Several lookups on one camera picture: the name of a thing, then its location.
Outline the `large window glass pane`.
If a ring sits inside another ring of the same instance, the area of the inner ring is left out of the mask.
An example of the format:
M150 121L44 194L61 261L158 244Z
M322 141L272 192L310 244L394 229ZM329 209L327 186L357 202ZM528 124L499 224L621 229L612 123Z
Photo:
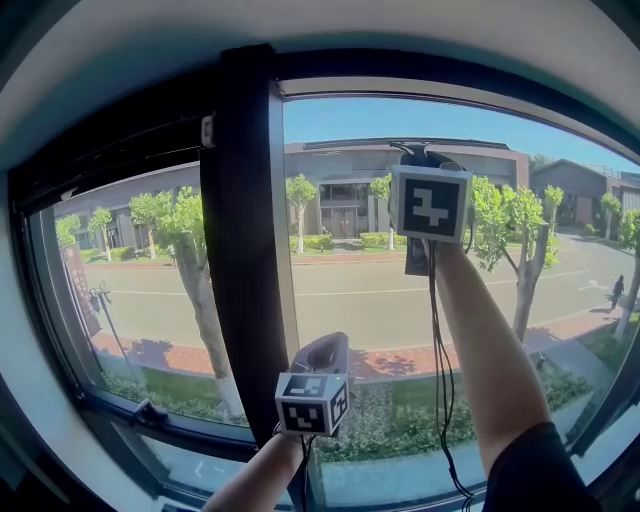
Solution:
M457 510L485 476L438 293L405 271L386 192L403 149L441 153L481 183L464 243L536 367L586 482L640 434L622 388L640 334L640 261L606 239L601 197L640 208L640 167L566 131L425 100L288 102L284 164L296 340L349 341L350 406L309 472L329 512ZM627 286L617 306L613 285Z

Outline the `green shrub bed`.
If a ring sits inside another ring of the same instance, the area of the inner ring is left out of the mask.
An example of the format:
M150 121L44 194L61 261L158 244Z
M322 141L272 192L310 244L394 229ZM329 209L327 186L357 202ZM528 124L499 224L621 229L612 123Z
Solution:
M106 389L128 399L149 398L172 413L208 421L229 421L213 378L136 366L133 380L125 362L112 359ZM323 462L356 462L426 454L440 448L435 425L436 380L360 381L338 435L316 442Z

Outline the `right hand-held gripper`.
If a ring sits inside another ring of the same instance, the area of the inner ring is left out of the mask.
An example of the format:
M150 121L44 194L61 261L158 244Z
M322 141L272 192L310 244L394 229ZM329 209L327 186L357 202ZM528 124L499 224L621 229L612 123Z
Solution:
M404 152L400 164L391 172L390 222L407 239L405 273L427 276L431 245L463 243L472 174L439 153Z

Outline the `black street lamp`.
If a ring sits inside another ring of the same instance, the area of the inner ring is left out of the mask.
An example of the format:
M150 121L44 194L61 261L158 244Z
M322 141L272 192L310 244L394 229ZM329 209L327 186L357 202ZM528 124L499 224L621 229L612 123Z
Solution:
M109 297L109 293L110 291L107 290L104 287L104 284L101 284L98 288L90 288L89 289L89 293L90 293L90 302L92 304L92 307L94 308L95 312L103 312L106 319L107 319L107 323L110 327L111 333L115 338L116 344L118 345L118 348L121 352L121 355L124 358L126 367L128 369L129 374L131 375L133 381L136 381L136 374L134 372L133 366L131 365L131 362L129 361L129 358L127 356L127 353L124 349L124 346L117 334L117 331L115 329L115 325L112 321L111 315L109 313L109 309L108 309L108 304L111 303L111 299Z

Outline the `row of green street trees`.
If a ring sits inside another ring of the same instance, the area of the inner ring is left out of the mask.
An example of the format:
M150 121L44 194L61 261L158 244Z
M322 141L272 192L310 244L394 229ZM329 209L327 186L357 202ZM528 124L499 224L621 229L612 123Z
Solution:
M152 394L183 415L242 419L198 189L142 193L116 210L103 206L106 196L56 205L54 219L107 387L126 397ZM341 331L350 373L360 381L393 380L394 405L416 406L435 382L427 281L381 254L365 262L306 256L292 275L297 347ZM640 311L616 339L619 315L606 306L605 290L586 264L542 275L525 344L553 408L608 390L629 352Z

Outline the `squeegee with blue handle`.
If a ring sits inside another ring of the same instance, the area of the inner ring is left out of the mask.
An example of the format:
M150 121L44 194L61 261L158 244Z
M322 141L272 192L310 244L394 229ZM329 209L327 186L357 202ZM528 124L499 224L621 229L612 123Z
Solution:
M420 137L396 137L396 138L352 138L314 142L296 142L287 144L286 154L309 153L338 150L387 150L399 147L427 147L437 152L479 154L487 150L491 154L499 151L510 151L511 148L500 142L482 141L476 139L458 138L420 138Z

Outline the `person's left forearm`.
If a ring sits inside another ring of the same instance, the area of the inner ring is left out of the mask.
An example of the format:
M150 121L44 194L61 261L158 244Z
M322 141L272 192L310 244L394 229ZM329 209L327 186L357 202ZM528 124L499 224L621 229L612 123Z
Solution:
M201 512L273 512L302 461L302 438L276 434Z

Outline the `dark brown gabled building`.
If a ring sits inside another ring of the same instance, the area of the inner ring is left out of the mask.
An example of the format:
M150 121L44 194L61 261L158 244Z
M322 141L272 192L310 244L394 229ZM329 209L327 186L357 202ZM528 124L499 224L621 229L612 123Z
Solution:
M563 190L563 201L556 214L559 226L584 228L591 225L604 234L607 221L601 210L601 197L608 192L621 203L621 213L612 220L612 237L617 236L622 215L629 210L640 210L639 173L559 159L532 170L529 184L538 194L543 194L549 185Z

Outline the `white window sill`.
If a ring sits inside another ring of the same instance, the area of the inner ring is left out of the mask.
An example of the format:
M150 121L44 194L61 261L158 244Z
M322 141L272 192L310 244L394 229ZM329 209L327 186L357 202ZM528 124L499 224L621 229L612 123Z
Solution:
M0 416L117 512L161 512L165 500L128 476L82 419L23 317L0 320Z

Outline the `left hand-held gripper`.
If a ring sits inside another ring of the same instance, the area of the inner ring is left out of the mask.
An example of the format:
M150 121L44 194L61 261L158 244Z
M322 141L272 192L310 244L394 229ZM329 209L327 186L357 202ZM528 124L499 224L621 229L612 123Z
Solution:
M348 336L334 332L301 348L278 378L275 403L283 432L331 437L349 410Z

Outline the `person's black shirt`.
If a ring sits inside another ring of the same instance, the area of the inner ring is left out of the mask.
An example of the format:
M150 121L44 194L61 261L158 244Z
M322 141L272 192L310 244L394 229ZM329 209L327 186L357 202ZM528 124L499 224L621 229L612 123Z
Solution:
M482 512L602 512L552 422L519 435L488 476Z

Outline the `long grey building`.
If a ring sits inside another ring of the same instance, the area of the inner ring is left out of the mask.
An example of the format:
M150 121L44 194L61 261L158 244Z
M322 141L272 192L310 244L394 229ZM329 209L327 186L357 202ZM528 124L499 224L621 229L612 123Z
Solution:
M435 138L427 145L496 185L518 188L529 184L527 157L503 143ZM354 239L366 232L387 231L387 208L372 193L371 184L386 176L399 159L399 149L380 138L286 145L286 177L302 175L316 187L305 209L304 234ZM198 163L156 170L87 192L55 205L54 217L78 218L72 235L82 249L141 250L154 239L145 225L133 221L131 199L144 193L177 193L183 187L199 190Z

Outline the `large red signboard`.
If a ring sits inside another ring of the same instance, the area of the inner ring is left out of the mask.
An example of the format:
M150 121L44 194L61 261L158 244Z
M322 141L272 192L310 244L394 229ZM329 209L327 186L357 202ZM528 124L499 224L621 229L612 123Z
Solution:
M92 296L86 279L79 244L74 243L63 247L61 249L61 258L87 337L92 338L101 330L101 326L91 302Z

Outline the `person's right forearm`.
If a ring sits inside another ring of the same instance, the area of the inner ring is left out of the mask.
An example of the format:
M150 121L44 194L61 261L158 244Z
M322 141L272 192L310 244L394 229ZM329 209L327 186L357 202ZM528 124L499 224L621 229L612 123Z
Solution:
M550 421L538 375L462 248L436 249L436 283L484 470L519 435Z

